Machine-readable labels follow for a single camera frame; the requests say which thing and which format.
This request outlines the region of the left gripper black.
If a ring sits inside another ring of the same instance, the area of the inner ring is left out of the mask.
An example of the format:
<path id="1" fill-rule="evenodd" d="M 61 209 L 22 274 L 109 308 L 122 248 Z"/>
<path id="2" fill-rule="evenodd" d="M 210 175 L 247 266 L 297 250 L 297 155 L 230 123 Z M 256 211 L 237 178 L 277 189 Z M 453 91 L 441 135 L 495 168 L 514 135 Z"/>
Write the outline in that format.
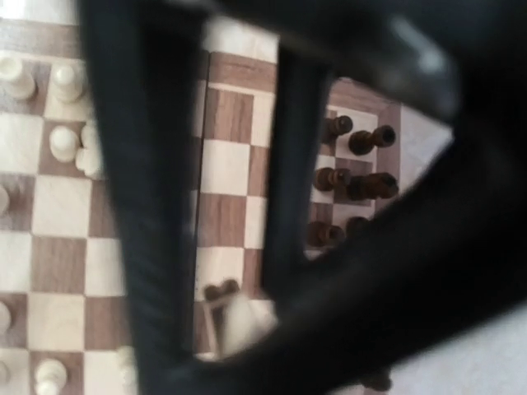
<path id="1" fill-rule="evenodd" d="M 225 15 L 278 38 L 263 287 L 279 324 L 193 357 L 195 80 Z M 526 298 L 523 1 L 83 1 L 80 37 L 124 259 L 143 394 L 325 394 Z M 454 138 L 354 237 L 308 261 L 310 184 L 332 82 L 348 77 Z"/>

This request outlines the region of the wooden chess board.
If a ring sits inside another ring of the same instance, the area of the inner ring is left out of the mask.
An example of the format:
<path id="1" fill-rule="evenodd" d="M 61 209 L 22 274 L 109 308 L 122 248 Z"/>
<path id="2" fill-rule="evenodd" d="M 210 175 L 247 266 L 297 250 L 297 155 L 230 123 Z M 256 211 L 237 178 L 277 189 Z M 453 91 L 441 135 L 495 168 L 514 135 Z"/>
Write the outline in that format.
<path id="1" fill-rule="evenodd" d="M 1 64 L 20 65 L 36 84 L 28 100 L 1 97 L 1 391 L 35 392 L 44 360 L 66 367 L 66 394 L 130 394 L 132 372 L 117 349 L 129 342 L 123 275 L 105 185 L 56 160 L 53 132 L 79 136 L 88 95 L 56 98 L 57 71 L 82 66 L 75 26 L 2 19 Z M 192 278 L 194 348 L 216 350 L 207 284 L 235 279 L 264 325 L 271 302 L 259 289 L 264 172 L 276 68 L 219 51 L 205 57 L 193 139 L 200 174 L 198 272 Z"/>

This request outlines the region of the white chess pawn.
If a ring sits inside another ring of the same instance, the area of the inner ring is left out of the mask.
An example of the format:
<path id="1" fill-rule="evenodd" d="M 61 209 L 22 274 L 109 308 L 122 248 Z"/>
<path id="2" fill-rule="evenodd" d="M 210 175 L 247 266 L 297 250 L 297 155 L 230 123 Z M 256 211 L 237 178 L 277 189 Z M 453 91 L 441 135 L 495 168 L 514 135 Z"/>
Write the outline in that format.
<path id="1" fill-rule="evenodd" d="M 63 63 L 52 67 L 52 96 L 64 104 L 72 104 L 89 95 L 83 63 Z"/>
<path id="2" fill-rule="evenodd" d="M 36 395 L 59 395 L 68 381 L 66 366 L 56 359 L 42 360 L 35 371 Z"/>
<path id="3" fill-rule="evenodd" d="M 1 85 L 15 100 L 28 100 L 36 89 L 35 79 L 19 58 L 1 57 Z"/>

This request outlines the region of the black chess pieces row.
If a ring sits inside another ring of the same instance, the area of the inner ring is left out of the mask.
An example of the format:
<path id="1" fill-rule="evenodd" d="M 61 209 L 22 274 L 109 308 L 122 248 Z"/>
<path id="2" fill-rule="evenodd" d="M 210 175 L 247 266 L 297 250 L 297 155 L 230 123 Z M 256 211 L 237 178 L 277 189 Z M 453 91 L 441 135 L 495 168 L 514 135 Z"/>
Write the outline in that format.
<path id="1" fill-rule="evenodd" d="M 345 134 L 350 137 L 347 147 L 356 156 L 364 156 L 375 148 L 388 148 L 396 142 L 396 132 L 389 125 L 381 125 L 372 132 L 353 132 L 353 121 L 347 115 L 326 118 L 322 142 L 329 145 Z M 334 192 L 349 201 L 359 202 L 378 198 L 393 198 L 399 193 L 396 178 L 387 172 L 354 174 L 349 168 L 324 167 L 315 171 L 313 186 L 320 192 Z M 352 238 L 369 222 L 364 216 L 347 219 L 345 226 L 323 221 L 308 225 L 307 245 L 312 248 L 328 248 L 344 239 Z"/>

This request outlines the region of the white chess bishop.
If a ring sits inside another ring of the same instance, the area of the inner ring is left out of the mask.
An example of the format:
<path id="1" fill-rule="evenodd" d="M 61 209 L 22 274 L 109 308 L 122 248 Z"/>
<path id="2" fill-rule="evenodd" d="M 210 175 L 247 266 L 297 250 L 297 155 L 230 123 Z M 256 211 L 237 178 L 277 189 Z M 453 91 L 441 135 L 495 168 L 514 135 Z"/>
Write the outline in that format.
<path id="1" fill-rule="evenodd" d="M 57 126 L 49 135 L 49 148 L 51 154 L 59 162 L 73 162 L 79 147 L 79 137 L 71 128 Z"/>

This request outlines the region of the white chess pawn lying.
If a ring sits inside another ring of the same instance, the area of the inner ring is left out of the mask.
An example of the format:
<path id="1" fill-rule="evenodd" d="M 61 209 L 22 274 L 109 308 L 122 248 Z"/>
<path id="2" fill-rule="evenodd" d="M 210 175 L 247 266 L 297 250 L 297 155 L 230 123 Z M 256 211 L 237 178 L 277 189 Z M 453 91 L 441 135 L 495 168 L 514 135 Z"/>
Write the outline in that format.
<path id="1" fill-rule="evenodd" d="M 42 360 L 35 371 L 36 395 L 59 395 L 68 381 L 66 366 L 56 359 Z"/>

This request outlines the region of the white chess pawn standing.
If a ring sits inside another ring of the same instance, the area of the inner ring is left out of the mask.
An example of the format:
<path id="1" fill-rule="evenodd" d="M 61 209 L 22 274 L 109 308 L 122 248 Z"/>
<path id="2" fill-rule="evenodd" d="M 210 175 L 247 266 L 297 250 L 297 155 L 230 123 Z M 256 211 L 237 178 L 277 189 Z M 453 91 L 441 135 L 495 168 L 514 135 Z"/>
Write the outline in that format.
<path id="1" fill-rule="evenodd" d="M 19 58 L 1 57 L 1 85 L 15 100 L 28 100 L 36 89 L 35 79 Z"/>

